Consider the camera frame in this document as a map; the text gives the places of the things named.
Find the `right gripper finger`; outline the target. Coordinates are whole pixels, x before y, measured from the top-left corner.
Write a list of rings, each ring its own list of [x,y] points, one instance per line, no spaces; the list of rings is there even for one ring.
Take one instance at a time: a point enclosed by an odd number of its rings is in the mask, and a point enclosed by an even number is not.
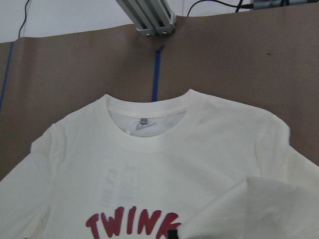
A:
[[[167,239],[178,239],[178,230],[168,230]]]

